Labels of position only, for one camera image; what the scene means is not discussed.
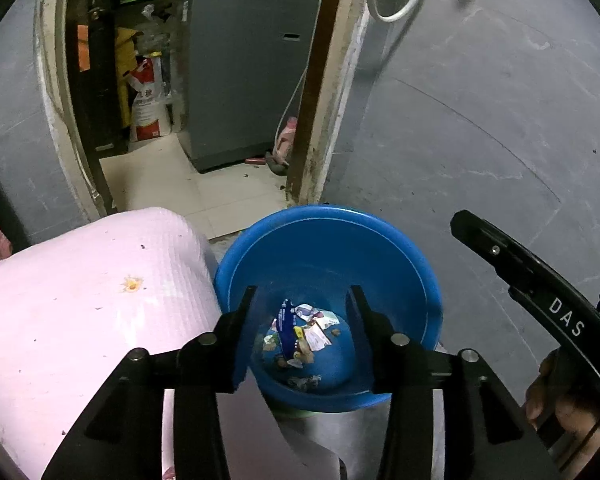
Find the right hand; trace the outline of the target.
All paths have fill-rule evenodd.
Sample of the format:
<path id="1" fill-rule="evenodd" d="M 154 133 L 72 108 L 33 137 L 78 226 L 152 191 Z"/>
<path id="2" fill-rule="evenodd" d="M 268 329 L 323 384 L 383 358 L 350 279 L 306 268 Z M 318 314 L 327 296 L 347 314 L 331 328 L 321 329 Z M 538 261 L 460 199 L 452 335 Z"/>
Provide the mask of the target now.
<path id="1" fill-rule="evenodd" d="M 582 440 L 600 421 L 600 385 L 576 356 L 557 348 L 541 363 L 522 410 L 535 429 L 553 414 L 567 434 Z"/>

